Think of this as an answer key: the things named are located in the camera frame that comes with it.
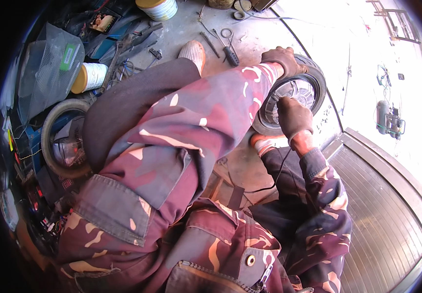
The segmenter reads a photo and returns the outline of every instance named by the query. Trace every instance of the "brown glove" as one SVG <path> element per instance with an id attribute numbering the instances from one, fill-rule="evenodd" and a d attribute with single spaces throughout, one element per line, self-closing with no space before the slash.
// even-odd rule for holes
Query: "brown glove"
<path id="1" fill-rule="evenodd" d="M 292 138 L 303 130 L 314 134 L 312 129 L 312 111 L 291 97 L 282 97 L 278 101 L 279 126 L 291 145 Z"/>
<path id="2" fill-rule="evenodd" d="M 294 50 L 291 47 L 283 49 L 283 47 L 278 46 L 276 49 L 269 50 L 261 54 L 261 62 L 281 64 L 284 68 L 284 75 L 279 79 L 308 72 L 307 66 L 297 64 L 296 59 L 294 59 Z"/>

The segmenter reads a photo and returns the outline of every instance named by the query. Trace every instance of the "orange and white shoe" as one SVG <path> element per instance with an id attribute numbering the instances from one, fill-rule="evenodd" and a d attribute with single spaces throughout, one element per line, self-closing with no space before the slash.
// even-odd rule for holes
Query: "orange and white shoe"
<path id="1" fill-rule="evenodd" d="M 287 137 L 282 136 L 264 136 L 259 133 L 255 133 L 252 138 L 250 138 L 250 145 L 256 149 L 258 156 L 261 157 L 267 151 L 273 148 L 284 148 L 289 146 Z"/>
<path id="2" fill-rule="evenodd" d="M 186 43 L 180 50 L 179 58 L 187 58 L 193 61 L 201 76 L 204 63 L 206 62 L 206 54 L 204 53 L 204 47 L 200 42 L 193 40 Z"/>

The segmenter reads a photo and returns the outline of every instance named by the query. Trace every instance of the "dark pants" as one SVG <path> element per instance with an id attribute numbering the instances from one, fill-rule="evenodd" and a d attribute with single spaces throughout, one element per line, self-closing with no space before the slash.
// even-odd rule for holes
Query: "dark pants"
<path id="1" fill-rule="evenodd" d="M 93 171 L 97 173 L 104 167 L 115 141 L 133 128 L 153 103 L 200 78 L 193 62 L 179 58 L 135 74 L 99 97 L 87 112 L 82 133 Z M 274 180 L 289 150 L 274 149 L 262 156 L 261 160 Z M 284 162 L 276 187 L 279 200 L 253 206 L 250 211 L 254 219 L 279 240 L 284 257 L 284 252 L 291 248 L 297 228 L 308 218 L 307 205 L 302 202 L 306 194 L 305 182 L 295 152 L 291 152 Z"/>

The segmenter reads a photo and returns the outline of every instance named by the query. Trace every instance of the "mesh basket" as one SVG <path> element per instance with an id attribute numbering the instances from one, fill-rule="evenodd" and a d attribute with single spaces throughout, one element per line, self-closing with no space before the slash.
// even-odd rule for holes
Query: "mesh basket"
<path id="1" fill-rule="evenodd" d="M 80 38 L 46 23 L 28 45 L 19 83 L 19 115 L 23 124 L 64 100 L 84 61 Z"/>

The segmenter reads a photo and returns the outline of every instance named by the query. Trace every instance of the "air compressor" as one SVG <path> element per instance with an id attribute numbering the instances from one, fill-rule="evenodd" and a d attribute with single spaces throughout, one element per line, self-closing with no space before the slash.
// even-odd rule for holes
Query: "air compressor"
<path id="1" fill-rule="evenodd" d="M 377 130 L 381 134 L 390 134 L 395 139 L 405 133 L 405 121 L 400 118 L 400 111 L 389 102 L 382 100 L 377 103 Z"/>

